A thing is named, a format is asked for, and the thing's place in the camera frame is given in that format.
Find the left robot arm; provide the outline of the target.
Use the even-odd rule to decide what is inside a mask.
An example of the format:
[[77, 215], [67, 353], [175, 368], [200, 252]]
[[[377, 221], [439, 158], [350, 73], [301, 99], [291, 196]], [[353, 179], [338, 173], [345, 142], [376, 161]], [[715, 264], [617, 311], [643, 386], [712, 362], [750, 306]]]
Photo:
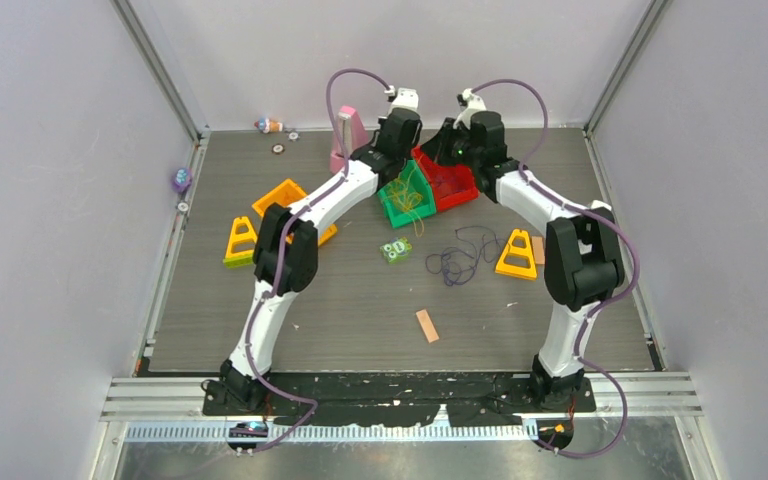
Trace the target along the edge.
[[204, 383], [207, 399], [258, 412], [269, 390], [266, 375], [286, 315], [318, 271], [324, 231], [358, 203], [373, 197], [404, 169], [418, 142], [417, 112], [395, 107], [380, 119], [372, 140], [355, 150], [343, 171], [288, 206], [274, 203], [262, 218], [254, 248], [255, 288], [243, 333], [217, 380]]

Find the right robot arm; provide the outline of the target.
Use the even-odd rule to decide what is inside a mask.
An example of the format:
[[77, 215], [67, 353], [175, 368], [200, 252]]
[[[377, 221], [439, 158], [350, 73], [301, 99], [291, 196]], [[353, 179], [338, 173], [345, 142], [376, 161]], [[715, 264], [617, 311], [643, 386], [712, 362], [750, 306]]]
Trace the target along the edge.
[[544, 281], [554, 305], [527, 391], [540, 408], [558, 409], [581, 388], [594, 320], [625, 282], [610, 206], [569, 201], [509, 156], [497, 112], [476, 113], [468, 123], [448, 118], [419, 150], [437, 165], [468, 168], [480, 192], [542, 232]]

